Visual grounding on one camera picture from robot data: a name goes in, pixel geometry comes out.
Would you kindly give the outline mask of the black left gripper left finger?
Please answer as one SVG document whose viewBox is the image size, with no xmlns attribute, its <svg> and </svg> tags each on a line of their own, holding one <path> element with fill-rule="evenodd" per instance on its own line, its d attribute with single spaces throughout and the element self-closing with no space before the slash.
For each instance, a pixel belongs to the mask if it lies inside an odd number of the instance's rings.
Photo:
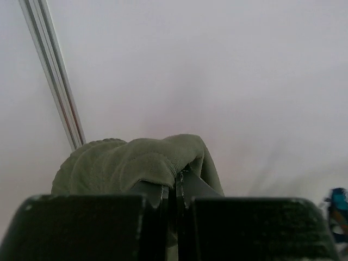
<svg viewBox="0 0 348 261">
<path fill-rule="evenodd" d="M 29 197 L 1 260 L 164 260 L 168 198 L 168 187 L 144 181 L 115 195 Z"/>
</svg>

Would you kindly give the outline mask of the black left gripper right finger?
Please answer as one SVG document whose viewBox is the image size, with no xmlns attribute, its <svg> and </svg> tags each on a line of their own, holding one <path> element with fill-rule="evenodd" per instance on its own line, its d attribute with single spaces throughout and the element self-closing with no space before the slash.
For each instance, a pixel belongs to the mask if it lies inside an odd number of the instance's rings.
<svg viewBox="0 0 348 261">
<path fill-rule="evenodd" d="M 183 170 L 176 178 L 179 260 L 339 260 L 326 223 L 302 198 L 223 197 Z"/>
</svg>

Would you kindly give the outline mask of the olive green shorts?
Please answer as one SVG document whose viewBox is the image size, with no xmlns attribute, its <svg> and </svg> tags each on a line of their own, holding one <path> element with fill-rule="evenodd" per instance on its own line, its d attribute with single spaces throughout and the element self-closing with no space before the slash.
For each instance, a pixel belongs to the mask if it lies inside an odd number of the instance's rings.
<svg viewBox="0 0 348 261">
<path fill-rule="evenodd" d="M 223 195 L 209 150 L 200 136 L 192 134 L 129 142 L 115 138 L 89 142 L 62 163 L 51 193 L 115 194 L 129 190 L 138 181 L 173 188 L 177 174 L 186 166 Z"/>
</svg>

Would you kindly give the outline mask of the patterned blue orange shorts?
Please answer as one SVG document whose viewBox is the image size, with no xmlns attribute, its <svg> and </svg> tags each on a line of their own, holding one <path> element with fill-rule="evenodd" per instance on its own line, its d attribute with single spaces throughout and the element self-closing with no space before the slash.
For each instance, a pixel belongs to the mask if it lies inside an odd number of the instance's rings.
<svg viewBox="0 0 348 261">
<path fill-rule="evenodd" d="M 328 203 L 327 219 L 335 242 L 337 244 L 347 243 L 347 190 L 344 188 L 332 189 L 324 202 Z"/>
</svg>

